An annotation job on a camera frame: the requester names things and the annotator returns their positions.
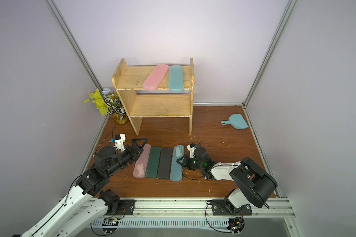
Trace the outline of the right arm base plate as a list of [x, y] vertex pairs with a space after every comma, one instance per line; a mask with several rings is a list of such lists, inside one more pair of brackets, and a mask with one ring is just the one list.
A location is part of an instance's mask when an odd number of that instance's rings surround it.
[[221, 199], [213, 199], [207, 201], [207, 204], [211, 207], [212, 214], [214, 216], [252, 216], [252, 208], [249, 204], [245, 204], [241, 207], [234, 207], [229, 201]]

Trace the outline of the light pink pencil case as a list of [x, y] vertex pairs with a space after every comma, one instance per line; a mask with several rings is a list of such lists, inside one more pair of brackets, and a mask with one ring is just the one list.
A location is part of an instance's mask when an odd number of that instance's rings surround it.
[[134, 170], [133, 170], [133, 176], [135, 178], [144, 178], [146, 175], [146, 169], [147, 169], [147, 164], [149, 160], [149, 154], [151, 150], [151, 145], [146, 144], [143, 147], [143, 152], [139, 159], [136, 161]]

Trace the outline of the black pencil case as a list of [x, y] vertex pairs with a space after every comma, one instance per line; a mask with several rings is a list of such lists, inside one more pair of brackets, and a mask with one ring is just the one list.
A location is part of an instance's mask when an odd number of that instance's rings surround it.
[[170, 169], [172, 162], [173, 149], [162, 148], [160, 162], [158, 167], [158, 179], [168, 180], [170, 177]]

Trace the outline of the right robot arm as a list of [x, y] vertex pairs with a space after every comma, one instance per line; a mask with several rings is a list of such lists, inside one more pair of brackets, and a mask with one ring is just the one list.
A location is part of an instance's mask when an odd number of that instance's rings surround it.
[[173, 164], [182, 169], [200, 171], [206, 180], [233, 181], [237, 188], [221, 201], [211, 201], [212, 210], [218, 208], [229, 215], [238, 215], [253, 205], [269, 208], [267, 200], [277, 188], [276, 180], [250, 158], [240, 162], [221, 163], [211, 160], [205, 148], [196, 144], [187, 146], [189, 155], [180, 145], [173, 150]]

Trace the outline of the dark green pencil case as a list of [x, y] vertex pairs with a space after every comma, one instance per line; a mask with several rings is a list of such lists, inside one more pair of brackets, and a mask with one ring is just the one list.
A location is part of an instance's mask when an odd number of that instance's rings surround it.
[[145, 173], [146, 178], [157, 178], [161, 150], [161, 147], [151, 147]]

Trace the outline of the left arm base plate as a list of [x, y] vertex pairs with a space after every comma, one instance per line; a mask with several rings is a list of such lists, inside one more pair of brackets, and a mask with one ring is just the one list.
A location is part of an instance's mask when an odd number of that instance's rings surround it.
[[120, 199], [110, 204], [106, 215], [131, 216], [135, 208], [135, 199]]

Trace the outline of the teal pencil case shelf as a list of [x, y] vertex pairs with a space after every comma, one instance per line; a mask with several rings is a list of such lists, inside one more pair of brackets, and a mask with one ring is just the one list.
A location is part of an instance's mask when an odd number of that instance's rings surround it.
[[184, 74], [183, 67], [180, 65], [172, 65], [169, 67], [169, 92], [183, 93], [184, 91]]
[[173, 149], [173, 157], [171, 164], [170, 180], [173, 182], [179, 182], [182, 180], [182, 170], [181, 166], [177, 164], [177, 159], [184, 156], [183, 145], [177, 145]]

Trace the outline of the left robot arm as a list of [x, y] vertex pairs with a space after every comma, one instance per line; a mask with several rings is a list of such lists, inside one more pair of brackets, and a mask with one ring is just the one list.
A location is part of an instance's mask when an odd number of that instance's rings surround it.
[[105, 214], [121, 214], [120, 198], [102, 189], [119, 170], [135, 163], [144, 151], [147, 138], [133, 139], [118, 151], [114, 146], [103, 147], [94, 154], [94, 164], [78, 176], [67, 195], [24, 237], [74, 237], [94, 220]]

